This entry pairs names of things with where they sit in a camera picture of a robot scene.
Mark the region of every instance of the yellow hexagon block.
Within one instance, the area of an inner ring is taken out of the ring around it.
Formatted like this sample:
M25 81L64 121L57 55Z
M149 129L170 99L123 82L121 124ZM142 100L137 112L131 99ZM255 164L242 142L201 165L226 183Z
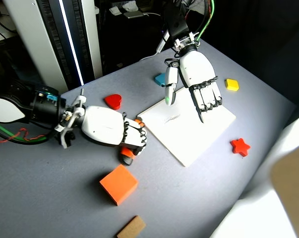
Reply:
M239 89L239 82L234 79L227 78L225 80L225 86L229 90L237 91Z

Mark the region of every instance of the orange cube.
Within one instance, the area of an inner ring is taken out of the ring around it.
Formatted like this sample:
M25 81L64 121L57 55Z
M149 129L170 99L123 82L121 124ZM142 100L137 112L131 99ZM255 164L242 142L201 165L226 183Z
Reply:
M137 179L123 166L119 165L100 181L100 184L119 206L138 185Z

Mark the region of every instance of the star-shaped block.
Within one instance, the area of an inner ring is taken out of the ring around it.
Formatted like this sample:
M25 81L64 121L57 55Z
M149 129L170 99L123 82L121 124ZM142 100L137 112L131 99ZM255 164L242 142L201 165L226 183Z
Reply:
M247 145L242 138L238 140L232 140L231 145L233 146L233 153L239 153L243 157L248 155L247 150L250 149L250 146Z

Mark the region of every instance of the white light strip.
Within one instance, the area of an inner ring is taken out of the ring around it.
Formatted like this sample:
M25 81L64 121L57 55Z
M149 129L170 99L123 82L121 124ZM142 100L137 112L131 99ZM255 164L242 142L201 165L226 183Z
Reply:
M75 53L75 49L74 49L74 45L73 45L73 41L72 41L72 37L71 37L70 28L69 28L69 25L68 25L68 20L66 18L63 1L59 0L59 3L60 3L60 8L61 8L61 13L62 13L62 17L63 17L65 29L66 29L66 33L67 33L68 38L69 38L69 42L70 42L70 46L71 46L71 50L72 50L72 54L73 54L75 66L76 66L76 69L78 70L78 74L79 74L81 85L83 86L84 83L83 83L83 79L82 79L82 75L81 75L81 70L80 70L80 67L79 67L78 59L76 58L76 53Z

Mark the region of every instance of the white board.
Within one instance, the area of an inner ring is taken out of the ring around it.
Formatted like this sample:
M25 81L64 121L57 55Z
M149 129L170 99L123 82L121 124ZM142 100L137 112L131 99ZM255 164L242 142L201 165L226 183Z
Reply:
M188 89L177 91L176 101L161 100L138 115L157 139L182 163L189 166L235 120L223 106L208 111L202 123Z

